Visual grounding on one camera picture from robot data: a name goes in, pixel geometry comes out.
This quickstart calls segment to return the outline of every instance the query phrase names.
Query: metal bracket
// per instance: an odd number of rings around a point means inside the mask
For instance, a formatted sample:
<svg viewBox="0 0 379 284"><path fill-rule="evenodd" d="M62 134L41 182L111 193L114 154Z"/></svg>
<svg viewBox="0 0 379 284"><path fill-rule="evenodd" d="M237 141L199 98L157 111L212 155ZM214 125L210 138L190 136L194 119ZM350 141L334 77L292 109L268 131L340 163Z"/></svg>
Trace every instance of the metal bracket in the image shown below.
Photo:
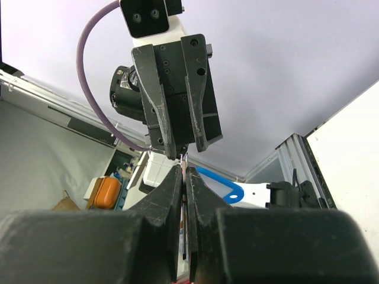
<svg viewBox="0 0 379 284"><path fill-rule="evenodd" d="M307 180L311 183L322 208L325 204L327 208L336 208L331 196L326 197L301 136L292 135L278 147L277 152L286 182L292 183L293 172L296 169L298 181L300 184Z"/></svg>
<svg viewBox="0 0 379 284"><path fill-rule="evenodd" d="M151 112L145 111L146 116L149 116L146 117L147 123L150 128L154 128L155 123L156 128L160 128L162 137L158 138L159 144L164 145L166 156L171 160L175 160L175 140L168 115L165 91L159 81L154 48L151 44L136 47L131 51L131 55L138 77L143 78L143 80L139 81L143 108L152 110Z"/></svg>
<svg viewBox="0 0 379 284"><path fill-rule="evenodd" d="M205 135L203 106L198 104L204 99L208 76L208 56L205 38L202 34L181 39L187 76L185 83L189 100L189 111L199 152L205 151L209 143Z"/></svg>

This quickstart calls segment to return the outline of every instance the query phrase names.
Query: blue handle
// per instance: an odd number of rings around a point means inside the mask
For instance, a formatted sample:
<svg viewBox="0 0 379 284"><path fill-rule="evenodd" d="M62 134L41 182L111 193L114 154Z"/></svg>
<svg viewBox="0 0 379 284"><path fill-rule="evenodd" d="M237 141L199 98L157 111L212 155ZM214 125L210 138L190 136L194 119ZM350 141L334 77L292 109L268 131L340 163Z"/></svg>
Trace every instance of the blue handle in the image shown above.
<svg viewBox="0 0 379 284"><path fill-rule="evenodd" d="M218 174L211 172L210 170L207 170L203 167L196 167L196 170L203 174L204 176L207 176L208 178L215 180L216 182L221 183L224 186L227 186L228 188L232 189L232 192L229 193L228 195L224 196L223 199L228 203L228 204L234 204L237 202L240 202L245 195L243 193L243 189L235 184L234 182L226 179L225 177L219 176Z"/></svg>

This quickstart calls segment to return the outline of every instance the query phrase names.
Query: white plastic part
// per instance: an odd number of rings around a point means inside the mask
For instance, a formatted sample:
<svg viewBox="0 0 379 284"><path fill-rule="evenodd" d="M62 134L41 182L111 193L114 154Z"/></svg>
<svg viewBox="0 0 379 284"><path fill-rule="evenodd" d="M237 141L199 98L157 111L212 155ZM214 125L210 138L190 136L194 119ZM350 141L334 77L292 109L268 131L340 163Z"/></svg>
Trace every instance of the white plastic part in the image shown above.
<svg viewBox="0 0 379 284"><path fill-rule="evenodd" d="M149 152L143 152L141 158L133 172L133 175L128 183L128 194L125 199L125 204L123 210L127 210L132 207L134 204L139 202L142 198L146 196L145 193L139 190L141 181L143 179L143 174L146 169L146 163L148 159Z"/></svg>
<svg viewBox="0 0 379 284"><path fill-rule="evenodd" d="M144 184L156 188L178 162L179 160L169 160L165 155L151 152L143 175Z"/></svg>
<svg viewBox="0 0 379 284"><path fill-rule="evenodd" d="M236 182L236 184L243 189L244 196L240 202L232 204L233 207L265 208L266 203L270 202L271 191L266 188L267 183L253 184Z"/></svg>
<svg viewBox="0 0 379 284"><path fill-rule="evenodd" d="M154 46L158 44L172 43L179 41L181 37L185 37L186 33L183 29L182 23L177 16L168 17L170 29L163 34L156 34L150 37L133 38L134 47L145 46L152 44Z"/></svg>
<svg viewBox="0 0 379 284"><path fill-rule="evenodd" d="M91 183L89 184L88 189L85 192L85 195L83 197L84 200L89 201L91 194L92 194L92 191L94 191L94 186L95 186L97 179L98 179L98 177L95 177L91 180Z"/></svg>

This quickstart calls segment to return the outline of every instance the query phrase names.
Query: blue and white object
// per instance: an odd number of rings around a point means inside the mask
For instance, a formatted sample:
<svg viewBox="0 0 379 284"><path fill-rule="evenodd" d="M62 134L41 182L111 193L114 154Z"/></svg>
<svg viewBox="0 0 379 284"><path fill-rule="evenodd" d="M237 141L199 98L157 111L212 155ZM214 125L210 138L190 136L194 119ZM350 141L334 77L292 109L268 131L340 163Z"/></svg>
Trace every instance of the blue and white object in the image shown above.
<svg viewBox="0 0 379 284"><path fill-rule="evenodd" d="M266 188L267 183L251 184L232 182L210 170L203 167L197 167L197 171L203 176L205 184L215 193L220 195L228 204L243 208L265 208L266 203L270 202L271 191ZM219 190L218 184L209 183L208 177L220 185L226 186L230 192L226 195Z"/></svg>

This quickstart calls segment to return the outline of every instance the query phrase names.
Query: white wall panel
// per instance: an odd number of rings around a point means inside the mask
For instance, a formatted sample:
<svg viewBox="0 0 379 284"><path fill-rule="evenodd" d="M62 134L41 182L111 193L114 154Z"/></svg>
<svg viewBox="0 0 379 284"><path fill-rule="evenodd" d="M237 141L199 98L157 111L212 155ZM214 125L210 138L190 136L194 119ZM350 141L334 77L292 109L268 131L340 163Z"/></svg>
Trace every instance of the white wall panel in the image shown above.
<svg viewBox="0 0 379 284"><path fill-rule="evenodd" d="M80 208L113 149L0 101L0 210L52 209L63 191Z"/></svg>
<svg viewBox="0 0 379 284"><path fill-rule="evenodd" d="M379 264L379 82L309 138L337 209L359 225Z"/></svg>
<svg viewBox="0 0 379 284"><path fill-rule="evenodd" d="M109 0L2 0L4 62L81 104L75 51L86 22ZM379 78L377 0L182 0L187 33L203 33L224 139L191 155L239 176L292 133L307 134ZM131 64L131 38L120 11L91 34L89 85L104 111L118 65Z"/></svg>

